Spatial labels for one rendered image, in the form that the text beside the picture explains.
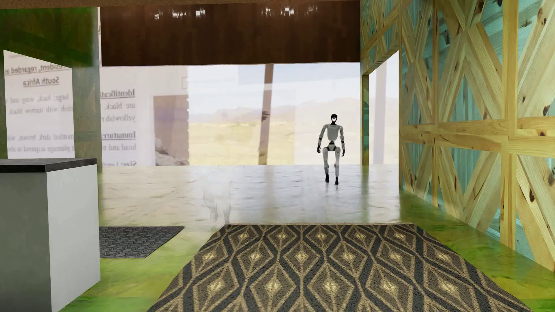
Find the white humanoid robot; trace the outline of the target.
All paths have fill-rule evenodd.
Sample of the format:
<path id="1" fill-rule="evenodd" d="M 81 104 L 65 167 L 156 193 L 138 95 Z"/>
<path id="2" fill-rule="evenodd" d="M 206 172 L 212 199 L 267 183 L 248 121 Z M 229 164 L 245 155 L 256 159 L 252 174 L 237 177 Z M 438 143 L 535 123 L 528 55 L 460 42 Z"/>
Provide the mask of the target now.
<path id="1" fill-rule="evenodd" d="M 329 153 L 332 152 L 335 155 L 335 185 L 338 185 L 340 158 L 345 154 L 345 138 L 343 127 L 338 125 L 337 115 L 332 114 L 331 123 L 323 125 L 317 143 L 317 152 L 323 155 L 323 168 L 325 172 L 325 182 L 330 182 L 329 176 Z M 327 134 L 328 145 L 322 147 L 322 141 L 324 134 Z"/>

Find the dark hexagon pattern mat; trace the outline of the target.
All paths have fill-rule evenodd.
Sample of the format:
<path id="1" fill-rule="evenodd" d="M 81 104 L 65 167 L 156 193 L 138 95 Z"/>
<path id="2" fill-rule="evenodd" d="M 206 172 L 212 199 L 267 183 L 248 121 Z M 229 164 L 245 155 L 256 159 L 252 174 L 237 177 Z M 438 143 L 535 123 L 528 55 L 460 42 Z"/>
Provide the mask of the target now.
<path id="1" fill-rule="evenodd" d="M 101 226 L 100 258 L 144 259 L 183 229 L 183 226 Z"/>

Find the white cabinet with dark top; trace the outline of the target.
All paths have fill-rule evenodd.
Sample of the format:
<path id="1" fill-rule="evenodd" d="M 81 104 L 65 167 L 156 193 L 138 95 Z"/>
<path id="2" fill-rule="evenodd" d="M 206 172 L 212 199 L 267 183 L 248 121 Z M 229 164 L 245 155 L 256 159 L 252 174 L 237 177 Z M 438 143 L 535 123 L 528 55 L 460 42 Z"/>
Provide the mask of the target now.
<path id="1" fill-rule="evenodd" d="M 0 312 L 59 312 L 101 280 L 97 171 L 0 159 Z"/>

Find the wooden lattice partition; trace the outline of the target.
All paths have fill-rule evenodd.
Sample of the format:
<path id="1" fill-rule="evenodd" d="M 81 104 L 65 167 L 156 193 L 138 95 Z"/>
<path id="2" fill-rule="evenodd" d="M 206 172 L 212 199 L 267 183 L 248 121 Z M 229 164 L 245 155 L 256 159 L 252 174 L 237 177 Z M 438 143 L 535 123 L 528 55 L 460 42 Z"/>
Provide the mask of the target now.
<path id="1" fill-rule="evenodd" d="M 555 0 L 355 1 L 362 163 L 369 75 L 398 52 L 401 187 L 479 231 L 498 220 L 555 272 Z"/>

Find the white text poster panel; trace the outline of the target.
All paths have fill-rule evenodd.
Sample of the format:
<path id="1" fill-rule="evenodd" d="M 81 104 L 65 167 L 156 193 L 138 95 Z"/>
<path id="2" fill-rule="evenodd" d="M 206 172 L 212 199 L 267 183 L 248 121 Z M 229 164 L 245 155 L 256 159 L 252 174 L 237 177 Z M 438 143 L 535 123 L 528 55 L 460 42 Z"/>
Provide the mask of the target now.
<path id="1" fill-rule="evenodd" d="M 8 158 L 75 157 L 72 78 L 70 67 L 4 51 Z"/>

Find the diamond patterned brown carpet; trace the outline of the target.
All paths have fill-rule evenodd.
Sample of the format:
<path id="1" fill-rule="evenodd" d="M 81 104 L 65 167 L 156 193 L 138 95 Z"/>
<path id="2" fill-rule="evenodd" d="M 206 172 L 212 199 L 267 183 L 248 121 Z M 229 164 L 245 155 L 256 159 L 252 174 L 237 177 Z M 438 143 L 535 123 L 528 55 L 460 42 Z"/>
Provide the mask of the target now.
<path id="1" fill-rule="evenodd" d="M 231 225 L 147 312 L 532 312 L 412 223 Z"/>

